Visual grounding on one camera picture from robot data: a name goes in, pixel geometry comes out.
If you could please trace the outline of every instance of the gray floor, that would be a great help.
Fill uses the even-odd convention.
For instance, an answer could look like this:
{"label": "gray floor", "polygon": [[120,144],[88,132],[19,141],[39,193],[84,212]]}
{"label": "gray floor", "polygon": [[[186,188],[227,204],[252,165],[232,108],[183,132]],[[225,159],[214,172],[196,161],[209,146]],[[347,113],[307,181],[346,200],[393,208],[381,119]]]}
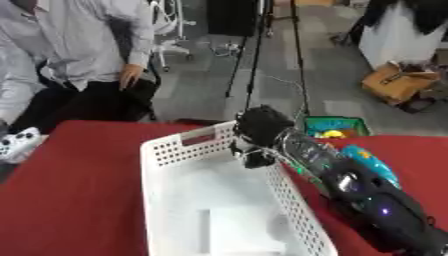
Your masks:
{"label": "gray floor", "polygon": [[[186,18],[198,25],[188,27],[189,42],[195,54],[187,62],[179,55],[168,57],[169,73],[163,74],[163,86],[155,98],[162,120],[197,118],[231,120],[244,108],[254,40],[246,50],[232,97],[224,93],[236,61],[233,57],[215,57],[209,46],[221,42],[239,42],[238,38],[207,36],[205,9],[201,0],[185,1]],[[286,10],[277,10],[280,15]],[[410,115],[387,106],[360,88],[362,78],[371,72],[360,52],[353,47],[336,47],[328,40],[332,33],[347,31],[359,16],[347,7],[307,6],[300,8],[301,42],[305,58],[305,79],[312,115],[357,116],[366,120],[375,134],[444,136],[448,134],[448,108],[436,105],[426,113]],[[252,105],[270,104],[289,116],[295,116],[303,96],[298,87],[278,81],[299,81],[291,22],[275,23],[275,35],[266,39]]]}

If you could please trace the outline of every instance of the white game controller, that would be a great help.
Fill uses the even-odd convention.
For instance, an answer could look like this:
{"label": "white game controller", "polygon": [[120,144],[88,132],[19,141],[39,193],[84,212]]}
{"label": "white game controller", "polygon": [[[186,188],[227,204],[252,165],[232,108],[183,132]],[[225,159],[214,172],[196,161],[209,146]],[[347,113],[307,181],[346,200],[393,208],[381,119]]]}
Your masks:
{"label": "white game controller", "polygon": [[40,143],[37,128],[28,128],[15,135],[6,135],[0,141],[0,161],[14,162],[14,159]]}

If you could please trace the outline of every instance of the tripod leg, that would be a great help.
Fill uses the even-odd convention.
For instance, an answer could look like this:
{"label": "tripod leg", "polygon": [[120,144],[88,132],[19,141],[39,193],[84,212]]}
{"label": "tripod leg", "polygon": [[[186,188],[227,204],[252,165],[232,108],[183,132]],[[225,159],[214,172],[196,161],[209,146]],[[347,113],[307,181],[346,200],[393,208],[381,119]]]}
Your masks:
{"label": "tripod leg", "polygon": [[303,93],[303,104],[305,107],[304,114],[305,116],[310,115],[310,107],[308,102],[308,91],[305,85],[305,66],[303,62],[303,54],[302,54],[302,46],[300,43],[300,32],[299,32],[299,16],[297,14],[297,5],[294,0],[290,0],[291,5],[291,17],[292,23],[294,27],[294,38],[296,42],[296,52],[297,52],[297,62],[299,65],[300,72],[300,87]]}
{"label": "tripod leg", "polygon": [[254,63],[252,64],[252,71],[251,71],[251,74],[250,74],[250,81],[249,81],[249,84],[247,85],[247,99],[246,99],[246,108],[245,108],[245,110],[249,109],[250,100],[252,98],[252,93],[254,91],[255,75],[257,73],[258,62],[260,60],[260,51],[261,51],[261,46],[262,46],[262,43],[263,43],[264,29],[266,27],[266,17],[267,17],[267,14],[268,14],[268,8],[266,6],[266,3],[267,3],[268,0],[264,0],[264,1],[265,1],[265,4],[263,5],[264,6],[264,8],[263,8],[263,15],[261,16],[260,22],[258,24],[257,48],[255,49]]}
{"label": "tripod leg", "polygon": [[230,97],[230,92],[232,91],[233,82],[235,81],[236,74],[238,73],[238,68],[240,67],[241,59],[243,58],[244,49],[247,44],[247,36],[244,36],[240,45],[240,51],[238,52],[238,59],[236,60],[235,67],[233,69],[232,76],[230,77],[229,84],[227,85],[226,98]]}

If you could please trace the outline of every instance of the red tablecloth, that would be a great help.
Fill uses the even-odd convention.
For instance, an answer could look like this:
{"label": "red tablecloth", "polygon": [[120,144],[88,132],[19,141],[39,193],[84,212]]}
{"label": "red tablecloth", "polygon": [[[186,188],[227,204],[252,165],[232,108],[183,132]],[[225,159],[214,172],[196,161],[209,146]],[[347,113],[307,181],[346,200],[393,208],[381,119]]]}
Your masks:
{"label": "red tablecloth", "polygon": [[[140,185],[142,142],[195,128],[71,121],[0,185],[0,254],[146,255]],[[443,190],[448,138],[364,137],[356,143],[398,173],[404,189],[448,229]],[[296,179],[340,255],[381,255],[339,222],[316,190]]]}

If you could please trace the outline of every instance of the man's hand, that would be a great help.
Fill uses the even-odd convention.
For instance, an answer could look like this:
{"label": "man's hand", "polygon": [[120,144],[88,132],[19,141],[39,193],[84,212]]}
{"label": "man's hand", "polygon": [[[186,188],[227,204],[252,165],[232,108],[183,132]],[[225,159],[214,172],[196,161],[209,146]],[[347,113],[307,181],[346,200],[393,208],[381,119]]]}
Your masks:
{"label": "man's hand", "polygon": [[135,64],[126,64],[120,74],[121,90],[132,87],[140,79],[144,68]]}

